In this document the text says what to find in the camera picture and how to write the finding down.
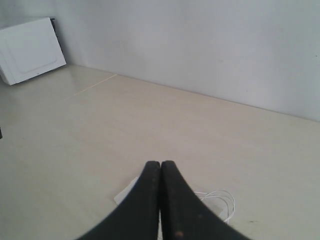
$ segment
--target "tile floor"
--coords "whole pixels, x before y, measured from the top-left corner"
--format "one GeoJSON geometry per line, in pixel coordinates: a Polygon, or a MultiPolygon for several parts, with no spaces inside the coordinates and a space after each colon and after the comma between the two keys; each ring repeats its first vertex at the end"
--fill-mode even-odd
{"type": "Polygon", "coordinates": [[[0,239],[71,240],[148,160],[236,199],[253,239],[317,239],[320,123],[66,66],[0,83],[0,239]]]}

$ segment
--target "white wall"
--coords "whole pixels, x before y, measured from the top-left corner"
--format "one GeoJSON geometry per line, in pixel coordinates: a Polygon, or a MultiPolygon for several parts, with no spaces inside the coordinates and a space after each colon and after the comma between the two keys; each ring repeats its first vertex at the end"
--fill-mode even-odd
{"type": "Polygon", "coordinates": [[[70,63],[320,121],[318,0],[0,0],[70,63]]]}

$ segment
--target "floor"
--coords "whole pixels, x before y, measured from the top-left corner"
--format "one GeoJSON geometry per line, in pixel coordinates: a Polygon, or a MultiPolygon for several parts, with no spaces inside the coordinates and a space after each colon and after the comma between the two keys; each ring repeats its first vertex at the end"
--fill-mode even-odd
{"type": "Polygon", "coordinates": [[[320,235],[320,123],[80,66],[0,83],[0,239],[72,240],[149,160],[236,200],[256,240],[320,235]]]}

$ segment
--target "white cable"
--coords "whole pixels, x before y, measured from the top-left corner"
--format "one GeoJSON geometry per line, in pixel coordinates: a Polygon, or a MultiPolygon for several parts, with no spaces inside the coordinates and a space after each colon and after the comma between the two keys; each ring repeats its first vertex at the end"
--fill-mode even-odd
{"type": "Polygon", "coordinates": [[[212,192],[200,192],[200,191],[195,191],[195,194],[201,194],[204,196],[198,196],[200,198],[201,201],[203,201],[204,199],[208,199],[208,198],[218,198],[222,201],[224,201],[224,203],[226,204],[226,208],[227,208],[227,216],[226,218],[223,220],[225,223],[229,223],[229,220],[233,217],[233,215],[235,214],[236,211],[236,200],[234,198],[234,196],[226,191],[226,190],[222,190],[222,189],[218,189],[212,192]],[[232,203],[232,207],[229,207],[228,201],[232,203]]]}

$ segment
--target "floor seam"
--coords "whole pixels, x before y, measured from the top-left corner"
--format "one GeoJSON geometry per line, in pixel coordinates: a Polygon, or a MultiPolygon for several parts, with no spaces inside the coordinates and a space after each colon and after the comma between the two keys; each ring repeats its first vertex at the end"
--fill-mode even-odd
{"type": "Polygon", "coordinates": [[[65,98],[63,101],[66,101],[66,100],[68,100],[68,99],[70,99],[70,98],[72,98],[72,97],[74,97],[74,96],[76,96],[76,95],[78,95],[78,94],[81,94],[81,93],[87,91],[88,89],[91,89],[91,88],[93,88],[93,87],[95,87],[95,86],[97,86],[97,85],[99,85],[99,84],[102,84],[103,82],[105,82],[105,81],[107,81],[107,80],[109,80],[109,79],[112,79],[113,77],[115,77],[115,76],[117,76],[117,75],[118,75],[118,74],[114,74],[114,75],[112,75],[112,76],[110,76],[110,77],[108,77],[108,78],[106,78],[106,79],[104,79],[104,80],[102,80],[102,81],[100,81],[100,82],[97,82],[96,84],[93,84],[92,86],[89,86],[89,87],[87,87],[87,88],[85,88],[85,89],[83,89],[83,90],[81,90],[81,91],[78,91],[77,93],[73,94],[72,96],[69,96],[69,97],[65,98]]]}

